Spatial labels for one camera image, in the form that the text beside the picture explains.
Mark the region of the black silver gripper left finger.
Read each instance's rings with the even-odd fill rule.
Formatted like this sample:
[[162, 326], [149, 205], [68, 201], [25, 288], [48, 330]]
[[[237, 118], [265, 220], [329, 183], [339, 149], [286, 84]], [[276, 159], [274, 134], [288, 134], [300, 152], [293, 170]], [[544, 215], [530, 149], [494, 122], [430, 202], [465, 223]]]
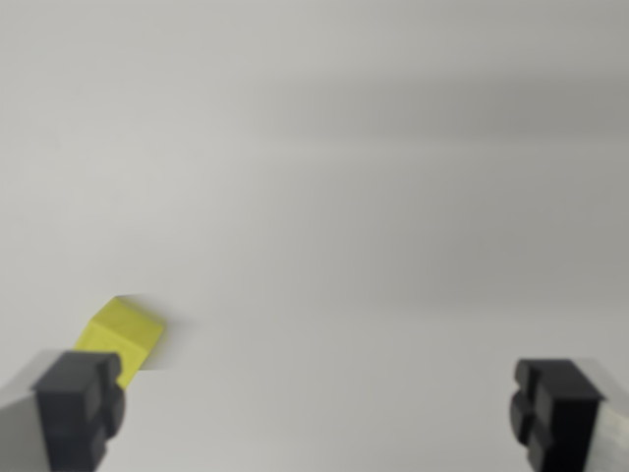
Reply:
[[3, 471], [95, 471], [124, 422], [114, 352], [43, 350], [1, 382]]

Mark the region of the black silver gripper right finger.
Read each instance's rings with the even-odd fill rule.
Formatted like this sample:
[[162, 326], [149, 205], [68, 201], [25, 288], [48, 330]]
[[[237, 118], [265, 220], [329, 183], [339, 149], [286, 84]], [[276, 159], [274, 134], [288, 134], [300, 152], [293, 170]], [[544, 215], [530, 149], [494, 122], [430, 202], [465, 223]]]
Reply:
[[628, 387], [594, 359], [524, 358], [509, 404], [532, 470], [628, 469]]

